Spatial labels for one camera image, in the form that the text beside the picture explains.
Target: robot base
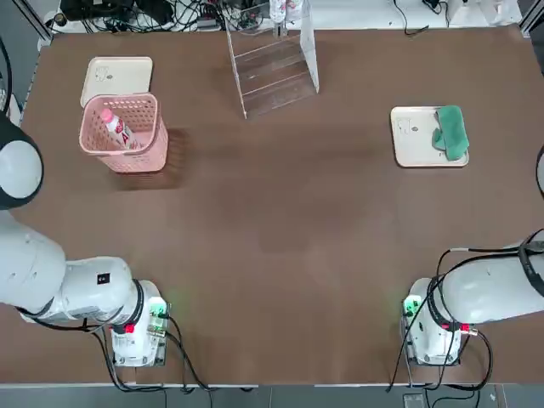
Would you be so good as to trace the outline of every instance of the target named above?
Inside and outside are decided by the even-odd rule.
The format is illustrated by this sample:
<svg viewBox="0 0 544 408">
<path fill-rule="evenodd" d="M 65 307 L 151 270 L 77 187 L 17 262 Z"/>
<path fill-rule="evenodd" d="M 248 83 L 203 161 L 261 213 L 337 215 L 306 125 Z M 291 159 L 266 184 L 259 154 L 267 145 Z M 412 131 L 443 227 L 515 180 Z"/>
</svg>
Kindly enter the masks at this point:
<svg viewBox="0 0 544 408">
<path fill-rule="evenodd" d="M 416 310 L 419 309 L 419 305 L 427 296 L 430 281 L 429 278 L 421 278 L 410 289 L 410 295 L 406 298 L 403 307 L 403 336 L 413 321 L 414 315 L 409 311 L 407 313 L 406 305 L 407 303 L 414 303 L 415 300 Z M 458 364 L 461 333 L 459 331 L 452 333 L 437 325 L 428 310 L 428 303 L 423 305 L 423 309 L 416 317 L 416 321 L 407 336 L 405 352 L 410 362 L 421 366 L 443 366 L 447 355 L 447 366 Z M 448 354 L 452 336 L 453 344 Z"/>
<path fill-rule="evenodd" d="M 116 366 L 164 366 L 167 345 L 164 332 L 168 320 L 156 315 L 157 311 L 167 312 L 167 303 L 152 282 L 140 280 L 139 283 L 144 290 L 144 305 L 138 323 L 132 332 L 117 333 L 111 330 Z"/>
</svg>

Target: green cloth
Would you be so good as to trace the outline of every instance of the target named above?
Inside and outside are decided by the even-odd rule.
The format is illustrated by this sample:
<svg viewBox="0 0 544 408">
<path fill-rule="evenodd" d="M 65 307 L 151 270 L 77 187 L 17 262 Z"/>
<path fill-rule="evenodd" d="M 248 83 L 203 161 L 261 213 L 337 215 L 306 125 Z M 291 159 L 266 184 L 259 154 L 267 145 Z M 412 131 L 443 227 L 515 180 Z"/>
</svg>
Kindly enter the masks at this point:
<svg viewBox="0 0 544 408">
<path fill-rule="evenodd" d="M 459 160 L 468 149 L 468 136 L 459 106 L 444 106 L 437 111 L 440 128 L 433 133 L 433 147 L 444 150 L 449 161 Z"/>
</svg>

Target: bottle cap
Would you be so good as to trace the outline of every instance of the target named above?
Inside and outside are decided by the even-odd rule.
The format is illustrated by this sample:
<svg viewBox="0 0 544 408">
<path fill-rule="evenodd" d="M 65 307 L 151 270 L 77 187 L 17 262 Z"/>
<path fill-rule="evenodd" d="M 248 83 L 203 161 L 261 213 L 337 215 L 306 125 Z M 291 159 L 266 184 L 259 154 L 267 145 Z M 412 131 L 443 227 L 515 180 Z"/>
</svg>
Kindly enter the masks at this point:
<svg viewBox="0 0 544 408">
<path fill-rule="evenodd" d="M 104 122 L 110 123 L 111 121 L 113 121 L 113 112 L 110 109 L 105 108 L 104 110 L 102 110 L 102 113 L 100 113 L 100 118 Z"/>
</svg>

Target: electronic device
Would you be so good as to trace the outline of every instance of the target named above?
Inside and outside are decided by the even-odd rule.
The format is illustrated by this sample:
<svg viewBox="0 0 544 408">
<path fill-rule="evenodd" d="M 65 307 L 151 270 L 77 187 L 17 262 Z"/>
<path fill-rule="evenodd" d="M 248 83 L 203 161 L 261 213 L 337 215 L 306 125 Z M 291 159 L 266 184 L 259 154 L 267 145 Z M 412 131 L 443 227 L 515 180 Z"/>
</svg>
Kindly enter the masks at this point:
<svg viewBox="0 0 544 408">
<path fill-rule="evenodd" d="M 118 366 L 164 364 L 167 304 L 148 280 L 134 280 L 120 258 L 67 261 L 62 248 L 18 223 L 9 209 L 43 183 L 34 141 L 0 115 L 0 302 L 40 323 L 90 319 L 111 325 Z"/>
<path fill-rule="evenodd" d="M 89 20 L 98 17 L 119 17 L 130 14 L 134 0 L 60 0 L 60 11 L 69 21 Z"/>
</svg>

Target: clear acrylic stand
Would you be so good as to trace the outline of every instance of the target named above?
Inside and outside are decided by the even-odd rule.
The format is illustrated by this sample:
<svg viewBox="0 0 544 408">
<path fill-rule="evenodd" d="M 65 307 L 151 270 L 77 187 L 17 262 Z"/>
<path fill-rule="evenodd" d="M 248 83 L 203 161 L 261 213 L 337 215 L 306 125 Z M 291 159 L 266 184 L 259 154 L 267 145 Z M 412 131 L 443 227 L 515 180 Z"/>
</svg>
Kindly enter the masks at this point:
<svg viewBox="0 0 544 408">
<path fill-rule="evenodd" d="M 309 0 L 303 0 L 296 17 L 287 15 L 287 30 L 281 33 L 269 18 L 269 3 L 243 10 L 226 8 L 224 17 L 245 118 L 319 92 Z"/>
</svg>

